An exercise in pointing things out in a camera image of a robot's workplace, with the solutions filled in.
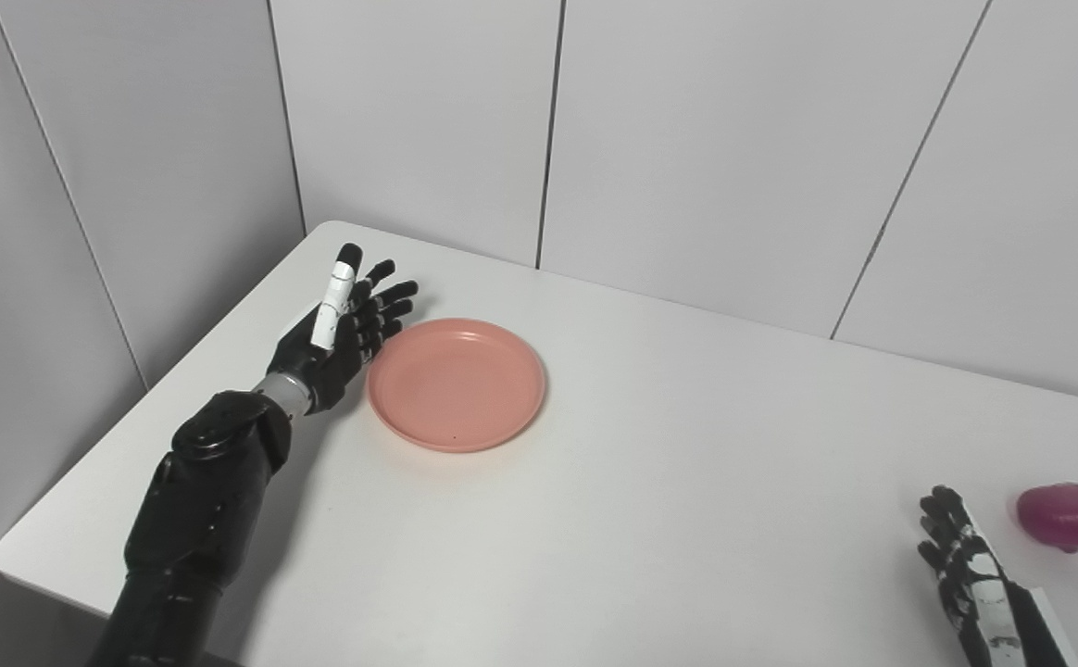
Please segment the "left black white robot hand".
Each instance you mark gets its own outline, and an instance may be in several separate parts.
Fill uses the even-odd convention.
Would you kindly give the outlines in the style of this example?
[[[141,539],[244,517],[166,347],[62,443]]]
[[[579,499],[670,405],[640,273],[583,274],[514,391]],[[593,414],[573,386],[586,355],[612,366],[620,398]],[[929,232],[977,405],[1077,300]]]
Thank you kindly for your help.
[[[358,372],[372,362],[388,339],[403,331],[415,308],[417,282],[379,290],[395,274],[393,260],[358,274],[361,246],[341,246],[323,295],[286,331],[257,392],[271,397],[290,418],[332,409]]]

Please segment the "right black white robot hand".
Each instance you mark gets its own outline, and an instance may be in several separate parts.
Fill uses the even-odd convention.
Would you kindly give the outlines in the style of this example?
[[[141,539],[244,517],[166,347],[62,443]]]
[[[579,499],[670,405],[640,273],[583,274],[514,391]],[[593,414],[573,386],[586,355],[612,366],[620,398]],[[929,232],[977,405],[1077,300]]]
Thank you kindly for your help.
[[[1008,576],[958,491],[934,486],[920,499],[920,556],[971,666],[1078,666],[1044,588]]]

